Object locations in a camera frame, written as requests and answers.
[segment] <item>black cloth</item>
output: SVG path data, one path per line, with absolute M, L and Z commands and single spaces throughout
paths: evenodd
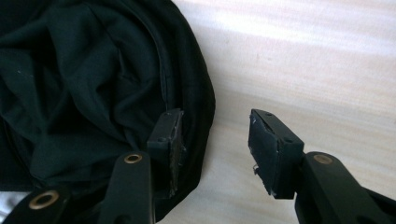
M 1 4 L 0 165 L 10 169 L 0 169 L 0 190 L 94 191 L 120 154 L 146 148 L 162 112 L 179 107 L 187 159 L 177 194 L 156 200 L 163 218 L 199 182 L 215 110 L 205 61 L 177 7 L 168 0 L 32 1 L 21 11 L 15 1 Z

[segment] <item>table surface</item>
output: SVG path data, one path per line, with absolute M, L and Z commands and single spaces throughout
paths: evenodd
M 217 98 L 202 180 L 161 224 L 298 223 L 253 174 L 251 108 L 396 199 L 396 2 L 175 0 Z

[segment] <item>black fabric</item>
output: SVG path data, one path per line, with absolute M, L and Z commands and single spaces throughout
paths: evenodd
M 7 162 L 27 167 L 19 182 L 1 175 L 0 190 L 66 184 L 93 191 L 107 182 L 120 154 L 145 149 L 162 112 L 180 107 L 188 156 L 177 195 L 156 200 L 163 218 L 199 182 L 215 110 L 189 25 L 168 0 L 32 8 L 21 21 L 0 18 L 0 115 L 15 144 L 2 136 L 0 150 L 12 152 L 2 152 Z

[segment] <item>light wood table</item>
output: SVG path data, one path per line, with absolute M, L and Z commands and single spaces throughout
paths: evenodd
M 217 97 L 201 184 L 161 224 L 297 223 L 253 174 L 251 108 L 396 199 L 396 2 L 175 0 Z

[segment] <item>wooden surface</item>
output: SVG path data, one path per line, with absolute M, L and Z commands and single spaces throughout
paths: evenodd
M 201 184 L 161 224 L 297 223 L 248 150 L 251 108 L 396 199 L 396 2 L 175 0 L 217 97 Z

